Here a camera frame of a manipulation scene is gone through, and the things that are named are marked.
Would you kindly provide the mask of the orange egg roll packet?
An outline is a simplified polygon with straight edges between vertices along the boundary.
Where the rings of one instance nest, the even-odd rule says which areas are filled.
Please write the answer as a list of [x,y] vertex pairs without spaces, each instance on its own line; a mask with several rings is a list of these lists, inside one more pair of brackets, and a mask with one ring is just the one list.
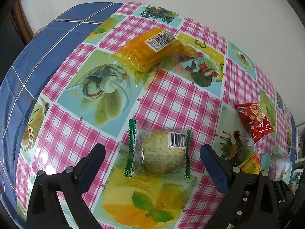
[[258,157],[259,150],[256,150],[252,155],[250,155],[244,162],[239,164],[239,168],[248,174],[256,174],[262,171],[261,164]]

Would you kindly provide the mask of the red snack packet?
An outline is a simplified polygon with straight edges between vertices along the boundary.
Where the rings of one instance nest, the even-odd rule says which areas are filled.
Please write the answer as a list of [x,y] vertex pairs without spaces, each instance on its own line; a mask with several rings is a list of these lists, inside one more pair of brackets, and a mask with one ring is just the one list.
[[253,143],[258,142],[263,136],[274,133],[274,129],[267,116],[262,112],[259,103],[235,104],[241,123],[251,134]]

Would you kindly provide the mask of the pink checkered fruit tablecloth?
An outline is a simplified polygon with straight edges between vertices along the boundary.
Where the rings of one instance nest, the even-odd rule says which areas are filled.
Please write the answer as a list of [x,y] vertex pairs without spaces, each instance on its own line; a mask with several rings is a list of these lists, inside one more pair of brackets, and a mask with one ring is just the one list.
[[[173,56],[138,79],[113,54],[154,27],[197,52]],[[235,104],[259,103],[274,133],[253,143]],[[190,178],[124,177],[128,121],[145,129],[192,130]],[[200,161],[209,143],[220,156],[244,160],[259,150],[295,160],[294,119],[271,81],[243,51],[210,28],[162,7],[128,2],[68,55],[40,92],[25,128],[17,163],[17,209],[26,219],[39,169],[76,164],[96,143],[105,146],[84,201],[106,228],[202,228],[223,198]]]

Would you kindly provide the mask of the green-edged clear cookie packet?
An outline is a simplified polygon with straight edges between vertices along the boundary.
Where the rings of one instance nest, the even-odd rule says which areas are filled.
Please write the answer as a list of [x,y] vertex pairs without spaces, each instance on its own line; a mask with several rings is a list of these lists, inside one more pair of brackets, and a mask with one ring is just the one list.
[[189,179],[191,135],[190,129],[145,129],[137,120],[130,119],[124,176],[180,174]]

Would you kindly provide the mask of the blue plaid cloth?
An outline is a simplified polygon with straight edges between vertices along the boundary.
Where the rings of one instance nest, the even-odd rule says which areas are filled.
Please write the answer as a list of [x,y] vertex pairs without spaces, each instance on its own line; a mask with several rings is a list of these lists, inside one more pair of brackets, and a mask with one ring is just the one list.
[[22,50],[1,84],[1,203],[20,228],[25,220],[17,211],[16,173],[21,137],[31,109],[68,55],[121,3],[76,5],[50,22]]

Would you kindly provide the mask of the orange wrapped cake packet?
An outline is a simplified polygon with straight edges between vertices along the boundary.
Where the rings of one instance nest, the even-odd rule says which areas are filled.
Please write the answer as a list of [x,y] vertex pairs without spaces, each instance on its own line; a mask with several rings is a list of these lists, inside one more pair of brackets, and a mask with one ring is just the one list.
[[130,71],[146,73],[173,55],[196,57],[197,52],[169,31],[154,27],[123,45],[113,54],[113,59]]

